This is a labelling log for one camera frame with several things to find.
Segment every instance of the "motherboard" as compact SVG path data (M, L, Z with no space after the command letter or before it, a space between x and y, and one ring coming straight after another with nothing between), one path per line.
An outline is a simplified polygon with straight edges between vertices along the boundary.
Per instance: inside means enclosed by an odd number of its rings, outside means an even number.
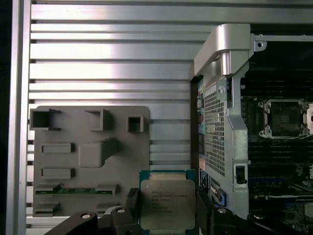
M312 72L290 57L272 57L277 58L272 64L252 59L241 79L242 117L248 129L249 211L262 211L300 234L312 234Z

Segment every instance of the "cpu socket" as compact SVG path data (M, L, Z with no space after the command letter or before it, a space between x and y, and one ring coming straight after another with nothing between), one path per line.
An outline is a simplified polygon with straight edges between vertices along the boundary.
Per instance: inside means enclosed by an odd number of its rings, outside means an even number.
M269 139L296 139L310 134L307 123L309 103L295 99L259 102L264 110L264 129L259 136Z

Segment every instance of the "dark background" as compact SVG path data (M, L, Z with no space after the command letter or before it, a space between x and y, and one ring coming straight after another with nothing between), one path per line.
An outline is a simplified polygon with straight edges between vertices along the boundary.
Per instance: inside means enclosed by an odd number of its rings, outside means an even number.
M12 0L0 0L0 234L5 234Z

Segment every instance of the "ribbed metal wall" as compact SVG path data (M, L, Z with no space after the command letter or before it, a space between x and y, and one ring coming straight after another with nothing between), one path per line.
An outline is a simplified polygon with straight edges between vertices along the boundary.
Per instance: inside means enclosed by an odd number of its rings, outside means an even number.
M288 8L277 2L37 1L31 7L29 108L147 106L150 168L188 169L190 62L222 23L313 23L310 1L288 1ZM304 9L292 8L295 4ZM28 139L34 140L33 131ZM28 185L33 150L28 145ZM32 192L28 186L29 206ZM63 220L32 218L32 208L26 211L30 235L43 234Z

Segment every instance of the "metal mesh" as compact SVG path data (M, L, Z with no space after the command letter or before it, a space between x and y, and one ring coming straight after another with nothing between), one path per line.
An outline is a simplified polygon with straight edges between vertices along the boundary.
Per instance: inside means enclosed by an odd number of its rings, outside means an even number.
M216 92L204 98L204 111L206 165L224 176L224 102L216 99Z

